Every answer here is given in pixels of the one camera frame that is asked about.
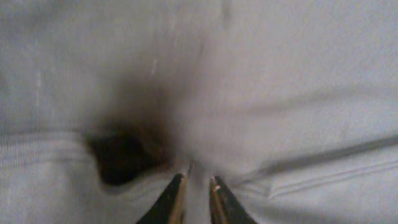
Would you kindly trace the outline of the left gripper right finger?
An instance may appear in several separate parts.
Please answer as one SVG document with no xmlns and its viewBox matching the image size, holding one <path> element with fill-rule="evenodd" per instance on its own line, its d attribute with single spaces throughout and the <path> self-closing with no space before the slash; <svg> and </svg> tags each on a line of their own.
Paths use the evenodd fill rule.
<svg viewBox="0 0 398 224">
<path fill-rule="evenodd" d="M 211 224 L 257 224 L 219 176 L 211 178 L 209 196 Z"/>
</svg>

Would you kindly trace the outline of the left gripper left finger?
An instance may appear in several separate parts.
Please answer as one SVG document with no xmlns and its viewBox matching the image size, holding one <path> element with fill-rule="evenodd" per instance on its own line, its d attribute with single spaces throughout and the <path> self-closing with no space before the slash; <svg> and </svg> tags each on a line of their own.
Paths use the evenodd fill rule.
<svg viewBox="0 0 398 224">
<path fill-rule="evenodd" d="M 187 176 L 175 175 L 153 206 L 136 224 L 182 224 L 186 212 L 186 189 Z"/>
</svg>

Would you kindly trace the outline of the black t-shirt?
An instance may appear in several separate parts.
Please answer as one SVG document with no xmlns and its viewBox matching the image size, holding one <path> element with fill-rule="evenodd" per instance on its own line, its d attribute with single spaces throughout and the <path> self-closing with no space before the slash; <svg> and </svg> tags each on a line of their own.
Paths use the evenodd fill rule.
<svg viewBox="0 0 398 224">
<path fill-rule="evenodd" d="M 397 222 L 396 1 L 2 1 L 1 222 Z"/>
</svg>

